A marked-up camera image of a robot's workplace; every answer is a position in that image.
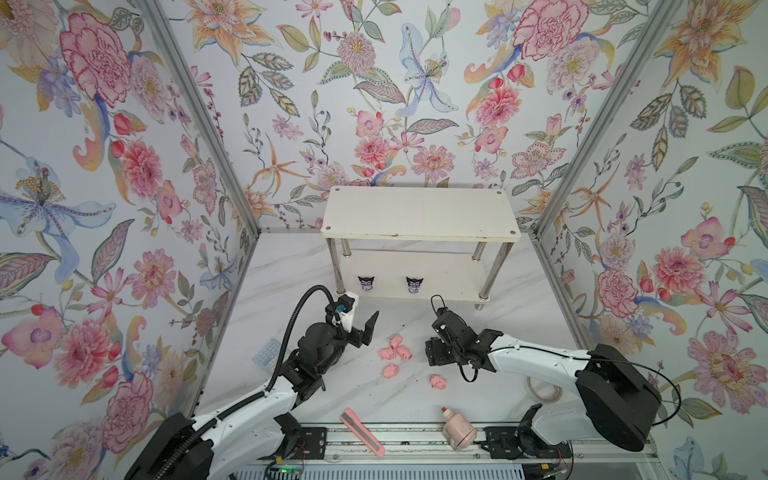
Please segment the Kuromi figure black purple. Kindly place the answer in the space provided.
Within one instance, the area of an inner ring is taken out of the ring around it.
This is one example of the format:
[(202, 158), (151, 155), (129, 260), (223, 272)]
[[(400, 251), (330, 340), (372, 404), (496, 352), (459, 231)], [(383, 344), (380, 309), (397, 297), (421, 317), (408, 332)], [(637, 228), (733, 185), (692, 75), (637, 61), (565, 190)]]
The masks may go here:
[(375, 277), (374, 276), (359, 276), (358, 281), (360, 287), (364, 292), (370, 292), (374, 288)]

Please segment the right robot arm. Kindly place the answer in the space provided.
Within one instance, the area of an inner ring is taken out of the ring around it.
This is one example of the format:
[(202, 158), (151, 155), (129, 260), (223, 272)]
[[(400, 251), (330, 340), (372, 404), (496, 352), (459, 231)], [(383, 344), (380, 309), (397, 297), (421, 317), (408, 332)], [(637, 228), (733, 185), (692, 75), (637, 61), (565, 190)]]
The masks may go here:
[(446, 306), (436, 308), (436, 336), (425, 343), (431, 366), (456, 364), (472, 370), (530, 377), (574, 395), (574, 400), (529, 408), (519, 426), (548, 446), (602, 439), (622, 450), (640, 452), (653, 427), (667, 422), (657, 414), (662, 396), (641, 372), (647, 367), (627, 360), (616, 348), (555, 349), (520, 340), (498, 330), (475, 332)]

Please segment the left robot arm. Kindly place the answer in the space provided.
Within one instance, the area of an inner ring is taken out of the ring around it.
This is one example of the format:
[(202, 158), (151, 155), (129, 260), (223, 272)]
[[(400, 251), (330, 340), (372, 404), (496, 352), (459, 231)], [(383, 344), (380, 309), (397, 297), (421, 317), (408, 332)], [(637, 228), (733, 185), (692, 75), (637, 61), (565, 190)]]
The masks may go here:
[(379, 315), (354, 325), (353, 293), (310, 287), (287, 322), (269, 379), (228, 405), (164, 420), (126, 473), (128, 479), (226, 479), (249, 462), (276, 460), (299, 445), (292, 412), (324, 386), (347, 347), (371, 343)]

